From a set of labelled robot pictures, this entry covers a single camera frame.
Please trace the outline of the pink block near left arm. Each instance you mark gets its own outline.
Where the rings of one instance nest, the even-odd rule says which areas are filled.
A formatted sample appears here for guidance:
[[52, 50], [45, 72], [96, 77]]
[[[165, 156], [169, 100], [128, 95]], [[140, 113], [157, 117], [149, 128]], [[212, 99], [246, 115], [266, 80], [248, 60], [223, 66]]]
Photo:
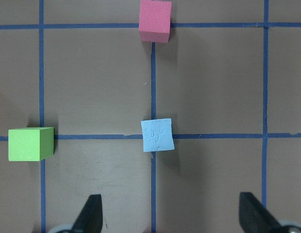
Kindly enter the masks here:
[[140, 40], [142, 42], [168, 43], [171, 27], [171, 12], [171, 1], [140, 1]]

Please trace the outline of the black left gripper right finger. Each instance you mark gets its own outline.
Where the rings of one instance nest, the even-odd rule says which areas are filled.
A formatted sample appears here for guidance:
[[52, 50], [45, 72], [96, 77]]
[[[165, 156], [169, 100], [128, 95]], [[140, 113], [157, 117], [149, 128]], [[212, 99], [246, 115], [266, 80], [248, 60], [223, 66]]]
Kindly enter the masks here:
[[281, 224], [251, 192], [240, 192], [239, 224], [245, 233], [273, 233]]

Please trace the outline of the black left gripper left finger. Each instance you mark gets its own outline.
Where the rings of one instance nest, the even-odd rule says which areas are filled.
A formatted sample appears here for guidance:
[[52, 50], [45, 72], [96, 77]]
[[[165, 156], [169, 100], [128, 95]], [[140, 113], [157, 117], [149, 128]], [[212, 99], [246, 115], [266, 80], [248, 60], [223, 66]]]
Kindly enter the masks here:
[[102, 197], [90, 195], [71, 229], [72, 233], [100, 233], [103, 227]]

